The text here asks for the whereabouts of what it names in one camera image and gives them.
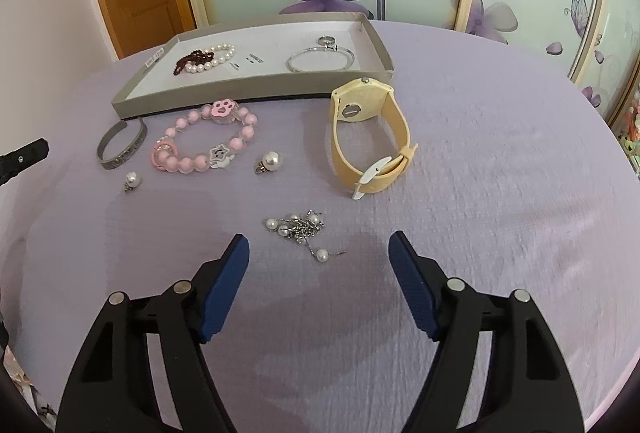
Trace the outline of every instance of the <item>silver cuff bracelet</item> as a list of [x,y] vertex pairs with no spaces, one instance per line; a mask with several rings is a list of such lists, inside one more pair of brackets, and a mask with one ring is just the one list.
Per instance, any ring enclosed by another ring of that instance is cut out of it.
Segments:
[[140,122],[140,130],[136,135],[136,138],[131,141],[131,143],[120,153],[118,153],[115,157],[103,159],[102,154],[104,153],[104,149],[107,147],[107,144],[116,136],[116,134],[127,127],[126,121],[118,121],[116,124],[110,127],[107,130],[107,133],[100,139],[98,143],[98,149],[96,150],[96,156],[98,158],[98,162],[105,169],[115,169],[118,166],[122,166],[127,160],[134,156],[135,152],[137,152],[140,145],[146,139],[146,124],[142,118],[138,118],[138,122]]
[[335,38],[333,36],[321,36],[320,38],[318,38],[318,44],[320,46],[305,48],[304,50],[296,52],[294,55],[292,55],[289,59],[287,59],[287,68],[292,72],[311,72],[311,70],[302,70],[297,67],[294,67],[293,64],[291,63],[295,58],[303,54],[306,54],[307,52],[329,51],[329,52],[340,52],[341,54],[343,54],[344,57],[347,58],[346,65],[344,67],[332,69],[332,70],[347,70],[349,67],[351,67],[351,65],[353,65],[353,62],[356,59],[356,57],[353,55],[353,52],[351,52],[349,49],[344,47],[338,47],[338,45],[335,44]]

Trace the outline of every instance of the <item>table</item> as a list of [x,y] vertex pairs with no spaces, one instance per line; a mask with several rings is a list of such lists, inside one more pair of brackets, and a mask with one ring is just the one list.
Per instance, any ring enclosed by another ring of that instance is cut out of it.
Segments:
[[[418,253],[476,290],[527,288],[588,424],[606,408],[640,347],[640,191],[614,136],[536,55],[437,28],[375,25],[420,146],[403,177],[358,202],[328,160],[328,100],[250,105],[259,125],[250,148],[225,171],[181,175],[155,171],[146,152],[176,114],[146,118],[149,137],[125,166],[105,171],[95,160],[117,120],[110,100],[149,52],[78,87],[44,136],[49,158],[3,187],[11,193],[0,227],[2,312],[17,357],[53,406],[108,294],[160,293],[243,233],[249,269],[224,330],[204,347],[238,431],[400,431],[435,351],[386,257],[388,237],[402,229]],[[376,121],[347,126],[340,140],[357,166],[392,148]],[[185,153],[208,150],[220,132],[196,126],[180,136]],[[285,165],[256,176],[255,160],[269,150]],[[125,194],[132,170],[143,183]],[[308,209],[326,216],[314,246],[345,255],[318,263],[263,225]],[[485,335],[461,423],[479,408]],[[175,425],[158,341],[150,350],[158,399]]]

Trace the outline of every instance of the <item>yellow watch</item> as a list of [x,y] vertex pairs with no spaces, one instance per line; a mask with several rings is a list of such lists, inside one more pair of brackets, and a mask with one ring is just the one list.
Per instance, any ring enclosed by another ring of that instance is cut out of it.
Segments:
[[[338,143],[338,121],[359,123],[375,116],[381,116],[391,128],[400,150],[394,157],[384,157],[370,166],[367,171],[354,168],[344,158]],[[391,182],[409,166],[414,158],[414,144],[411,147],[411,135],[404,115],[394,97],[394,89],[375,79],[361,78],[353,80],[331,93],[332,120],[331,155],[335,172],[340,180],[353,188],[354,200],[367,193],[377,193],[386,189]]]

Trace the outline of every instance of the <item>butterfly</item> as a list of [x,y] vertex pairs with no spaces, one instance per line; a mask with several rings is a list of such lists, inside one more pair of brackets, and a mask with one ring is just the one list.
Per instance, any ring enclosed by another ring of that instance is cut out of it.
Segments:
[[584,31],[587,29],[589,21],[589,9],[585,0],[571,0],[571,9],[564,10],[565,14],[571,13],[571,20],[574,22],[575,31],[582,38]]

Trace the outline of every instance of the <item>pink beaded bracelet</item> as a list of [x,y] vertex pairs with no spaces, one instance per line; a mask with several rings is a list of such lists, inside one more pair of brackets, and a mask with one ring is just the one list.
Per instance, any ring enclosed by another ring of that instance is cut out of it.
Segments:
[[[178,158],[178,147],[174,142],[175,136],[200,119],[210,119],[218,124],[240,121],[242,128],[226,144],[220,143],[211,148],[209,153],[198,153],[194,158]],[[191,173],[194,170],[207,171],[209,168],[226,168],[236,153],[244,148],[245,143],[254,138],[254,124],[257,121],[258,118],[249,112],[248,108],[238,106],[238,103],[231,99],[223,99],[212,105],[204,105],[199,110],[191,110],[187,117],[176,119],[175,126],[167,128],[164,136],[156,142],[151,150],[151,164],[160,171],[170,173],[176,171]]]

